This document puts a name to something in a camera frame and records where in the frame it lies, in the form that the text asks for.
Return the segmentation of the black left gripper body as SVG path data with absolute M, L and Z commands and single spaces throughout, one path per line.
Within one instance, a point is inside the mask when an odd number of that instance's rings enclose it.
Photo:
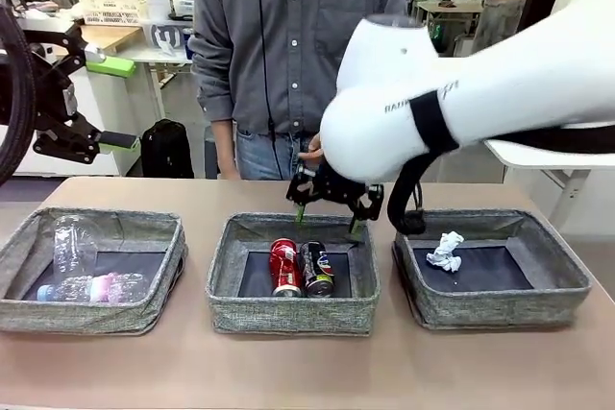
M 54 63 L 48 62 L 35 52 L 32 52 L 31 70 L 23 75 L 34 79 L 34 96 L 27 101 L 35 113 L 46 114 L 58 122 L 68 121 L 76 110 L 76 99 L 73 97 L 72 81 L 69 76 L 80 68 L 80 58 L 70 55 L 62 57 Z M 12 84 L 15 66 L 10 65 L 4 50 L 1 51 L 1 125 L 8 126 L 12 110 Z

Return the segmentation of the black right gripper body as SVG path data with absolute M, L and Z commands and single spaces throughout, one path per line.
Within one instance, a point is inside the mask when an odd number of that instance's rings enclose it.
M 348 180 L 330 166 L 319 166 L 313 178 L 313 193 L 319 199 L 337 204 L 356 203 L 367 191 L 364 183 Z

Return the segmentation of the person's left hand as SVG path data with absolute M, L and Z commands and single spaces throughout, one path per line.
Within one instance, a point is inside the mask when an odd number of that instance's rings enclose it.
M 320 134 L 316 134 L 308 143 L 307 149 L 299 154 L 299 159 L 306 163 L 319 163 L 324 158 Z

